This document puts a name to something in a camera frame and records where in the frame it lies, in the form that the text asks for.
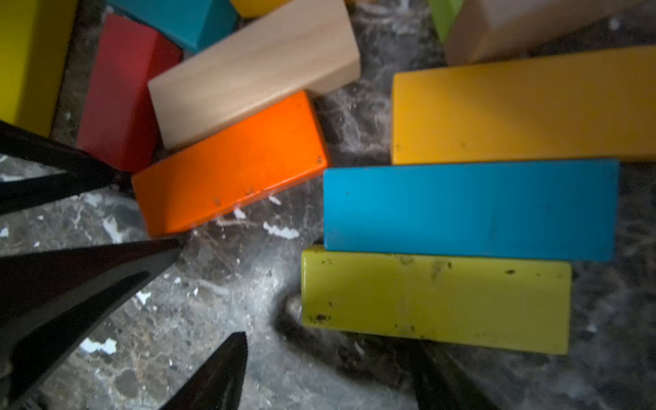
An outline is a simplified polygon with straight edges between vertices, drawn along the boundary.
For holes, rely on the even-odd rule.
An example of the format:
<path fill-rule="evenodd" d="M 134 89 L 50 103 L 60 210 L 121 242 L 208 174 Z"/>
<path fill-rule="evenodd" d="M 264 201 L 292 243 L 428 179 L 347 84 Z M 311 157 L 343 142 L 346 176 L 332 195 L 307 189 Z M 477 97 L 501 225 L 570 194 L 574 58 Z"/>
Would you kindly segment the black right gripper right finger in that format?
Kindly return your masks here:
<path fill-rule="evenodd" d="M 437 344 L 407 341 L 418 409 L 498 409 Z"/>

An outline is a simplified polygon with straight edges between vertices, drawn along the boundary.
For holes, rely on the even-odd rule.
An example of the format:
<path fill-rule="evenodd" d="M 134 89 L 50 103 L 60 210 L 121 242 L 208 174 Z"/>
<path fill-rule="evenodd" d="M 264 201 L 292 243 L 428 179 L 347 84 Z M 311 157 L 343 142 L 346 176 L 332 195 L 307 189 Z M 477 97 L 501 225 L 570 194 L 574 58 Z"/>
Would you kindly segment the teal block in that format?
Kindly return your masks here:
<path fill-rule="evenodd" d="M 108 4 L 195 53 L 229 36 L 238 20 L 227 0 L 113 0 Z"/>

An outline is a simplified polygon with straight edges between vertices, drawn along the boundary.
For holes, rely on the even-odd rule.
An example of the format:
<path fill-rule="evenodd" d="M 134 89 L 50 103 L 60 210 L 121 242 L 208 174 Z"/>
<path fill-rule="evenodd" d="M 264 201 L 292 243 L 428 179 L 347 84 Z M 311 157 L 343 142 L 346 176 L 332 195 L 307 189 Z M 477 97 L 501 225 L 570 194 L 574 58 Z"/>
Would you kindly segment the red block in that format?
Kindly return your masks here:
<path fill-rule="evenodd" d="M 148 83 L 182 56 L 182 49 L 157 30 L 108 14 L 76 147 L 119 171 L 147 168 L 160 138 Z"/>

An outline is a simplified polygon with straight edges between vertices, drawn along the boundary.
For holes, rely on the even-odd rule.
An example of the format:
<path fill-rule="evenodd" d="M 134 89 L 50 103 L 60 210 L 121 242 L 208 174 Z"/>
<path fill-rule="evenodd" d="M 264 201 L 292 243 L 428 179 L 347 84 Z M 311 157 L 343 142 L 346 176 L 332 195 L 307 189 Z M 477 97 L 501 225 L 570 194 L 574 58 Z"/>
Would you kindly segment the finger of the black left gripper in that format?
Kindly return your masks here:
<path fill-rule="evenodd" d="M 1 184 L 1 214 L 76 196 L 121 182 L 121 172 L 82 150 L 1 122 L 1 153 L 59 169 L 59 174 Z"/>
<path fill-rule="evenodd" d="M 181 250 L 170 238 L 2 257 L 1 403 L 22 405 Z"/>

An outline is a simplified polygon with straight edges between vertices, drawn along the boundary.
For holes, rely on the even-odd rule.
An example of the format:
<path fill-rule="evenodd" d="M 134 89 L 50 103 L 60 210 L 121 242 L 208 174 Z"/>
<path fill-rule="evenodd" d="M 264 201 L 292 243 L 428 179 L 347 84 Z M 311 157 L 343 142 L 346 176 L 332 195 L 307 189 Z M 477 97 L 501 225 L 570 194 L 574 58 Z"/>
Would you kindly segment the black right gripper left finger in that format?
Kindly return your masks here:
<path fill-rule="evenodd" d="M 246 333 L 232 333 L 161 410 L 238 409 L 248 353 Z"/>

